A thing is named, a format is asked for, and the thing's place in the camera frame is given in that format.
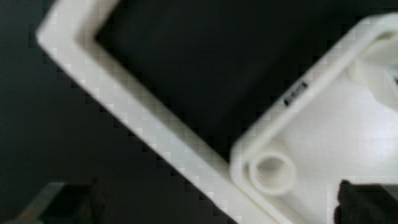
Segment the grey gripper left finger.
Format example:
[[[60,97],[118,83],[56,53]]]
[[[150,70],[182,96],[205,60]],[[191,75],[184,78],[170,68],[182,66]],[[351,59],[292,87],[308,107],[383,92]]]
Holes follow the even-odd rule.
[[[49,182],[17,216],[0,224],[104,224],[99,182]]]

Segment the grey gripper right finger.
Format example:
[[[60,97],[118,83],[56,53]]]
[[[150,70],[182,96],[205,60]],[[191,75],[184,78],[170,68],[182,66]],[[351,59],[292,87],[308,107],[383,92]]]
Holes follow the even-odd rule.
[[[333,224],[398,224],[398,184],[339,183]]]

